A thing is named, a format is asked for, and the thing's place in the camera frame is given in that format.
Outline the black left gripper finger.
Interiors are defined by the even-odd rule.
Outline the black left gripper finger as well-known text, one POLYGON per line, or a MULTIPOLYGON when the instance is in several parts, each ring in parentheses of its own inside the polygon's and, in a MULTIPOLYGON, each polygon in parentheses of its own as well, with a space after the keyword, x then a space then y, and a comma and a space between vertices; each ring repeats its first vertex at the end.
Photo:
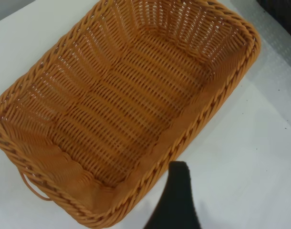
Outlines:
POLYGON ((200 229, 186 162, 169 163, 167 182, 146 229, 200 229))

